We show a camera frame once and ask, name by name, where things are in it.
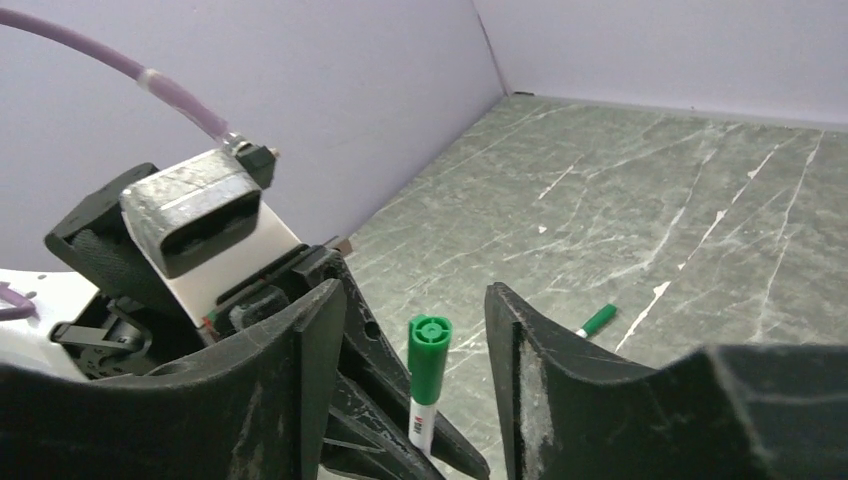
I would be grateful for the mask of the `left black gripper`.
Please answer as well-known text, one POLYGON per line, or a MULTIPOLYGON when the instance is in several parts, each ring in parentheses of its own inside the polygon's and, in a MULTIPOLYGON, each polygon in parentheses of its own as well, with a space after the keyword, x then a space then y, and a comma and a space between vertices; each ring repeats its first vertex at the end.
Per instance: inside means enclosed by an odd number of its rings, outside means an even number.
POLYGON ((341 254, 318 252, 317 279, 327 281, 289 305, 302 288, 288 268, 308 247, 261 202, 246 239, 167 279, 119 203, 158 171, 124 172, 46 235, 47 249, 98 290, 55 340, 99 379, 146 373, 231 337, 144 376, 77 382, 3 367, 2 477, 313 479, 338 359, 338 375, 408 439, 409 373, 341 254))

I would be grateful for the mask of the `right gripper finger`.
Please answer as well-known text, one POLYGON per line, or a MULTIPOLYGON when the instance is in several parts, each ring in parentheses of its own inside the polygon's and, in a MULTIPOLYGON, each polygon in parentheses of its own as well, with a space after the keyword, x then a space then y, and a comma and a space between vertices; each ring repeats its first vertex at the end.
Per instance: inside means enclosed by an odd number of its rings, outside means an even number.
POLYGON ((659 369, 485 295, 512 479, 843 479, 843 345, 707 345, 659 369))

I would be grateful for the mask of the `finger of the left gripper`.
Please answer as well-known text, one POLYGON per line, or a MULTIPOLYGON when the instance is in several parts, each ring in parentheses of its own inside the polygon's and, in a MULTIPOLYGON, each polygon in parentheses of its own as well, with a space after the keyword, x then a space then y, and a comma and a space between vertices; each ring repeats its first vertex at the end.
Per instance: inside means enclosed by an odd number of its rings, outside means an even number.
POLYGON ((352 380, 339 374, 335 388, 321 452, 326 470, 352 479, 444 477, 352 380))

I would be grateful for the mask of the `dark green pen cap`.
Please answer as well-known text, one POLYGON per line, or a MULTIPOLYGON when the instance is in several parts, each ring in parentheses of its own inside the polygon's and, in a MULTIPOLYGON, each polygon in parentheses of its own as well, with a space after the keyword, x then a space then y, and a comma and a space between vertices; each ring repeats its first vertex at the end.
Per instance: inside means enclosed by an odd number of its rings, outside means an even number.
POLYGON ((593 314, 581 327, 584 338, 594 336, 605 325, 607 325, 617 314, 618 308, 613 304, 606 304, 593 314))
POLYGON ((407 369, 410 395, 417 404, 438 402, 452 334, 452 323, 444 317, 418 315, 409 321, 407 369))

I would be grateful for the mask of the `white marker blue end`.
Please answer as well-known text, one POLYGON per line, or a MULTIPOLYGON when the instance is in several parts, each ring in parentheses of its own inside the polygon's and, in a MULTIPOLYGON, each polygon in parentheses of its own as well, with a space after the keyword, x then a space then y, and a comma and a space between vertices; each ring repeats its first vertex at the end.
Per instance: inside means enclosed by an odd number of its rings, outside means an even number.
POLYGON ((431 456, 437 413, 436 404, 422 405, 410 399, 408 439, 426 457, 431 456))

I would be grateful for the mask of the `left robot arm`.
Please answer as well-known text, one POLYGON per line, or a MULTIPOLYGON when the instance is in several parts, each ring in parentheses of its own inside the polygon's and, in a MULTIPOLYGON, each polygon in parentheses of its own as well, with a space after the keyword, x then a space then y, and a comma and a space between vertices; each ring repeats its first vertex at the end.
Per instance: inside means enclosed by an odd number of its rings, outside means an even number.
POLYGON ((52 231, 65 272, 1 274, 5 479, 474 479, 445 418, 408 437, 409 376, 343 256, 260 203, 150 163, 52 231))

